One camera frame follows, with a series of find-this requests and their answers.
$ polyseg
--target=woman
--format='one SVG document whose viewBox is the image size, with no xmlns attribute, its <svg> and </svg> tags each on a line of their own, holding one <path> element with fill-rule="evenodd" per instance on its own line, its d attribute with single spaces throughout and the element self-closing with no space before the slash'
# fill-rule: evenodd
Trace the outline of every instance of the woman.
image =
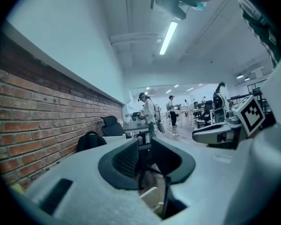
<svg viewBox="0 0 281 225">
<path fill-rule="evenodd" d="M 152 137 L 156 137 L 155 131 L 154 131 L 154 125 L 156 123 L 155 121 L 155 110 L 154 110 L 154 104 L 151 101 L 150 97 L 147 96 L 144 92 L 141 92 L 139 95 L 139 99 L 144 102 L 145 107 L 144 107 L 144 116 L 146 123 L 149 126 L 149 137 L 150 137 L 150 142 Z"/>
<path fill-rule="evenodd" d="M 231 98 L 229 96 L 229 92 L 226 88 L 226 84 L 224 82 L 220 82 L 217 89 L 215 90 L 216 93 L 220 94 L 223 98 L 225 104 L 223 104 L 223 108 L 225 111 L 229 110 L 229 107 L 232 105 Z"/>
</svg>

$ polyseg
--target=white shirt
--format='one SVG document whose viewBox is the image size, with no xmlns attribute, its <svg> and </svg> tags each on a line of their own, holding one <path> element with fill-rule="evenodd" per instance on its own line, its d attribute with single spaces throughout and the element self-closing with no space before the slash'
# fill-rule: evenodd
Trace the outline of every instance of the white shirt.
<svg viewBox="0 0 281 225">
<path fill-rule="evenodd" d="M 170 107 L 170 112 L 174 112 L 174 111 L 175 111 L 175 108 L 174 108 L 174 107 L 171 107 L 171 106 L 173 106 L 173 100 L 170 100 L 170 101 L 168 102 L 168 104 L 169 104 L 169 107 Z"/>
<path fill-rule="evenodd" d="M 144 116 L 148 124 L 150 124 L 151 122 L 156 123 L 154 117 L 155 116 L 154 104 L 150 99 L 147 99 L 145 102 Z"/>
<path fill-rule="evenodd" d="M 222 98 L 225 101 L 225 105 L 224 105 L 224 109 L 227 111 L 229 110 L 229 103 L 228 103 L 228 99 L 231 99 L 228 89 L 226 87 L 220 87 L 220 95 L 222 96 Z"/>
</svg>

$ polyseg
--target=person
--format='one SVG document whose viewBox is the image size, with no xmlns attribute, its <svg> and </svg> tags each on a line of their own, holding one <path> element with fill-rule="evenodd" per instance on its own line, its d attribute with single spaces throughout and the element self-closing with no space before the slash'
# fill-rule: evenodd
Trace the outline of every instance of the person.
<svg viewBox="0 0 281 225">
<path fill-rule="evenodd" d="M 226 84 L 224 82 L 220 82 L 215 92 L 219 93 L 224 99 L 225 104 L 223 104 L 223 108 L 226 112 L 227 110 L 229 110 L 230 106 L 232 106 L 232 101 L 229 96 L 228 89 L 226 88 Z"/>
<path fill-rule="evenodd" d="M 210 0 L 156 0 L 157 4 L 166 4 L 175 17 L 185 19 L 186 14 L 178 7 L 178 2 L 197 7 Z M 242 17 L 255 37 L 261 42 L 275 68 L 281 58 L 281 0 L 238 0 Z M 279 12 L 273 9 L 279 4 Z"/>
<path fill-rule="evenodd" d="M 189 106 L 189 103 L 188 103 L 188 101 L 186 99 L 184 100 L 183 106 L 184 107 L 188 107 Z"/>
<path fill-rule="evenodd" d="M 154 110 L 154 104 L 151 101 L 150 97 L 147 96 L 144 92 L 141 92 L 139 95 L 139 99 L 144 102 L 144 117 L 146 120 L 146 123 L 149 126 L 149 137 L 150 137 L 150 142 L 152 140 L 152 137 L 156 137 L 155 130 L 154 130 L 154 125 L 156 123 L 155 121 L 155 110 Z"/>
<path fill-rule="evenodd" d="M 176 116 L 176 113 L 175 113 L 175 106 L 173 105 L 173 99 L 174 99 L 175 96 L 172 96 L 170 95 L 169 96 L 169 102 L 168 102 L 168 105 L 169 105 L 169 108 L 170 108 L 170 119 L 172 120 L 172 126 L 174 128 L 177 127 L 176 125 L 176 120 L 177 120 L 177 116 Z"/>
</svg>

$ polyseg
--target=mesh panel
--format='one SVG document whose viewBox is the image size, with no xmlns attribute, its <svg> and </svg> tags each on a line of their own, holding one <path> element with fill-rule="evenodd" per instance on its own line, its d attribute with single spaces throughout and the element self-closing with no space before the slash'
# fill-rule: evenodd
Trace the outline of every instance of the mesh panel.
<svg viewBox="0 0 281 225">
<path fill-rule="evenodd" d="M 133 178 L 138 160 L 138 144 L 129 146 L 112 159 L 112 165 L 121 174 Z"/>
</svg>

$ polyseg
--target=floor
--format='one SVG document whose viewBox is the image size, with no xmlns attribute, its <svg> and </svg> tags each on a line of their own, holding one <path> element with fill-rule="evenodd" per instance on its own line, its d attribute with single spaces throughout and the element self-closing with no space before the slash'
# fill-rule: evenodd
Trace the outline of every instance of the floor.
<svg viewBox="0 0 281 225">
<path fill-rule="evenodd" d="M 182 125 L 180 124 L 180 118 L 177 117 L 177 127 L 172 127 L 170 118 L 166 119 L 165 117 L 162 118 L 163 127 L 165 130 L 165 134 L 162 134 L 160 131 L 156 131 L 156 137 L 158 138 L 167 138 L 173 141 L 179 141 L 182 143 L 187 143 L 190 145 L 200 145 L 206 146 L 207 144 L 195 142 L 192 139 L 192 123 L 189 117 L 185 117 L 182 115 Z M 139 194 L 143 194 L 150 190 L 153 187 L 157 187 L 160 190 L 160 197 L 163 201 L 164 193 L 165 193 L 165 183 L 162 175 L 153 173 L 153 172 L 146 172 L 145 178 L 143 180 L 143 190 L 139 190 Z"/>
</svg>

